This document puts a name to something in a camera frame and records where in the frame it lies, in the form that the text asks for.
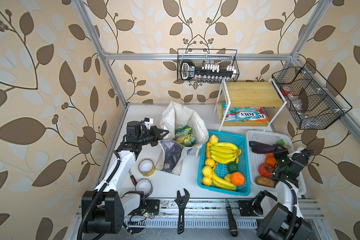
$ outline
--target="red tomato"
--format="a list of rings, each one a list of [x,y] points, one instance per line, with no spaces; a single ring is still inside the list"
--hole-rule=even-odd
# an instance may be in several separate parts
[[[268,163],[263,163],[259,166],[259,174],[264,177],[270,177],[272,175],[273,166]]]

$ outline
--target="screwdriver handle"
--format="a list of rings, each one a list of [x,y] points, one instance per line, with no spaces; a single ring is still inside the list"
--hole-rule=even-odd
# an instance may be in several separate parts
[[[231,207],[226,207],[225,210],[228,213],[228,225],[229,225],[229,231],[232,235],[232,237],[237,237],[237,235],[239,234],[237,232],[237,225],[236,225],[236,221],[233,218],[233,214],[232,214],[232,209]]]
[[[136,185],[137,185],[137,181],[136,181],[135,177],[134,177],[133,175],[131,175],[130,177],[131,177],[131,180],[132,180],[133,185],[136,186]]]

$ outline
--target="plastic basket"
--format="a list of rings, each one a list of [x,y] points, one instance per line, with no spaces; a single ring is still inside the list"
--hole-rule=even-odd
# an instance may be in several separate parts
[[[250,130],[246,133],[247,136],[247,157],[248,157],[248,163],[250,168],[250,179],[251,183],[254,186],[257,186],[260,189],[264,189],[267,191],[275,192],[275,188],[273,187],[265,187],[262,185],[256,184],[256,178],[260,176],[258,168],[261,164],[265,162],[265,159],[267,156],[265,154],[257,154],[251,151],[249,141],[256,141],[261,142],[265,144],[275,144],[278,140],[283,139],[286,145],[291,146],[291,149],[289,150],[289,153],[292,153],[295,151],[291,139],[283,134],[275,133],[275,132],[263,132],[263,131],[254,131]],[[307,192],[307,188],[305,186],[304,178],[302,177],[302,174],[300,172],[299,176],[297,177],[297,180],[299,181],[299,191],[298,195],[304,195]]]
[[[215,192],[222,192],[225,194],[231,194],[231,195],[240,195],[240,196],[248,196],[251,192],[251,184],[248,181],[248,177],[250,176],[250,167],[248,165],[248,156],[247,156],[247,144],[246,139],[244,136],[235,134],[235,133],[229,133],[229,132],[218,132],[218,131],[208,131],[209,135],[215,134],[219,138],[219,142],[230,142],[235,144],[239,149],[241,149],[241,155],[239,156],[239,163],[238,168],[239,172],[244,176],[245,183],[239,187],[236,187],[236,191],[230,191],[225,189],[220,189],[216,187],[214,184],[212,184],[210,187],[204,186],[202,184],[203,174],[202,169],[205,167],[205,160],[207,159],[205,155],[206,150],[206,143],[202,146],[201,153],[200,154],[200,164],[199,164],[199,172],[197,175],[197,184],[199,187],[208,189],[210,191]],[[218,177],[221,177],[222,179],[229,174],[227,165],[226,164],[218,164],[215,173]]]

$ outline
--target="black wire mesh basket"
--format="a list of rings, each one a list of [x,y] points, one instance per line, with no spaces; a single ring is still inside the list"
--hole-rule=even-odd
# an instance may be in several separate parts
[[[313,73],[322,78],[324,87],[312,76]],[[272,78],[284,95],[286,106],[299,129],[326,129],[352,109],[350,103],[309,62],[303,67],[275,72]]]
[[[236,82],[239,69],[237,50],[186,49],[177,50],[177,81],[198,83]]]

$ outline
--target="blue plastic basket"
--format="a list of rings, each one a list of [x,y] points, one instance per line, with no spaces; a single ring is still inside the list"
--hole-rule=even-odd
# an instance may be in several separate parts
[[[215,134],[216,137],[219,138],[219,142],[230,142],[235,144],[239,149],[241,149],[241,155],[239,156],[238,168],[239,172],[244,176],[245,183],[239,187],[236,187],[236,191],[230,191],[225,189],[220,189],[212,184],[210,187],[204,186],[202,184],[203,174],[202,169],[205,167],[205,160],[207,159],[205,155],[206,143],[202,146],[201,154],[200,154],[200,164],[199,164],[199,172],[197,176],[197,184],[199,187],[208,189],[210,191],[222,192],[225,194],[231,195],[240,195],[240,196],[248,196],[251,192],[251,181],[250,181],[250,168],[248,165],[248,152],[247,152],[247,143],[246,138],[242,135],[229,133],[229,132],[218,132],[218,131],[208,131],[209,135]],[[217,176],[224,179],[224,177],[229,174],[227,165],[219,163],[215,169],[215,173]]]

